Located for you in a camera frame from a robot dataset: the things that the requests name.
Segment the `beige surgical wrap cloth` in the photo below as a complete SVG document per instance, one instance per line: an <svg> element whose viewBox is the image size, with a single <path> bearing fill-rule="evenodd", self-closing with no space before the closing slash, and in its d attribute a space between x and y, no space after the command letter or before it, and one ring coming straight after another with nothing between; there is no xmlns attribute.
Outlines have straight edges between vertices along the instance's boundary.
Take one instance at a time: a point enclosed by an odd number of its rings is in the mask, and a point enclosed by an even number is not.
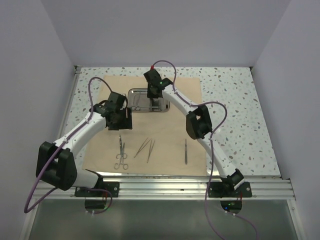
<svg viewBox="0 0 320 240"><path fill-rule="evenodd" d="M127 154L124 160L128 164L127 170L114 169L118 162L116 155L120 153L119 135ZM150 141L134 158L146 138L155 141L148 163ZM205 149L188 136L185 116L171 104L167 112L134 112L131 130L105 128L100 131L85 148L82 168L105 173L202 177L207 175L207 160Z"/></svg>

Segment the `steel surgical scissors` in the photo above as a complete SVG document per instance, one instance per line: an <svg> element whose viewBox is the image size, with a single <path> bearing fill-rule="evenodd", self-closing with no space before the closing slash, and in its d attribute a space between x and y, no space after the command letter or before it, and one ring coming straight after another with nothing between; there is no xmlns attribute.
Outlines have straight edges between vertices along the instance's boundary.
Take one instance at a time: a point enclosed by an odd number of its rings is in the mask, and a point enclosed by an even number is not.
<svg viewBox="0 0 320 240"><path fill-rule="evenodd" d="M125 153L125 143L122 140L122 136L119 134L119 153L116 155L117 159L126 159L127 154Z"/></svg>

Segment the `steel scalpel handle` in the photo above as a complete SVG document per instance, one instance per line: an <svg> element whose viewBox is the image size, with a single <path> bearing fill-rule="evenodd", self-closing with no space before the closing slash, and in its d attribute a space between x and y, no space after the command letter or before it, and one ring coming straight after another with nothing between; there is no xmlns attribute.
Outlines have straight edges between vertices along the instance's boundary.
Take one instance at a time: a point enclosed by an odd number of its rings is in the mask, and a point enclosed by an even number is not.
<svg viewBox="0 0 320 240"><path fill-rule="evenodd" d="M188 143L187 143L187 139L185 139L185 142L184 142L184 164L185 165L188 164Z"/></svg>

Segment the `steel ring-handled clamp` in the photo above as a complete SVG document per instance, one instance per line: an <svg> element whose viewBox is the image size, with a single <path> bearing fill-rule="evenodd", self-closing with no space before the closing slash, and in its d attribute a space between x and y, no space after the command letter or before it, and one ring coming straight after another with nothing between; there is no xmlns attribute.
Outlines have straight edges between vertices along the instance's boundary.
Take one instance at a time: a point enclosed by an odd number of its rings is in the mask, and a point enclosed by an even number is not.
<svg viewBox="0 0 320 240"><path fill-rule="evenodd" d="M135 95L133 96L133 104L132 104L132 107L131 109L133 111L140 111L140 105L139 105L139 102L140 102L140 98L141 98L141 92L140 91L137 91L135 93Z"/></svg>

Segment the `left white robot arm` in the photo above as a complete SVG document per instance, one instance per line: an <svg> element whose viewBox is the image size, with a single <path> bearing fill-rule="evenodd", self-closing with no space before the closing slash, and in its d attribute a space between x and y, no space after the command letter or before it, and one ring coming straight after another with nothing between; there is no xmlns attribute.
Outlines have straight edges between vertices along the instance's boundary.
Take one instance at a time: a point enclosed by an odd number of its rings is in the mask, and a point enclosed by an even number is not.
<svg viewBox="0 0 320 240"><path fill-rule="evenodd" d="M69 133L53 143L45 141L39 147L36 177L57 189L86 188L92 196L103 193L102 177L82 169L76 162L80 150L99 132L130 130L132 111L124 94L111 92L108 99L92 104L85 118Z"/></svg>

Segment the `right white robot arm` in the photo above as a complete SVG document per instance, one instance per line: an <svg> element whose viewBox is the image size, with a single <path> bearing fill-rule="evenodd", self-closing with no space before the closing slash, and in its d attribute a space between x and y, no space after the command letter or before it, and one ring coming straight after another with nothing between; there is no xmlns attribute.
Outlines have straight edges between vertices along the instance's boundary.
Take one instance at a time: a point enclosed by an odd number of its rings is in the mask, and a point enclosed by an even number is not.
<svg viewBox="0 0 320 240"><path fill-rule="evenodd" d="M245 178L235 167L230 158L219 145L214 146L213 134L222 125L213 128L208 105L223 104L211 101L195 103L175 87L168 78L162 78L156 69L150 69L143 74L147 82L147 97L149 99L163 98L173 104L185 116L188 136L198 141L211 157L222 181L223 192L227 196L235 196L240 190Z"/></svg>

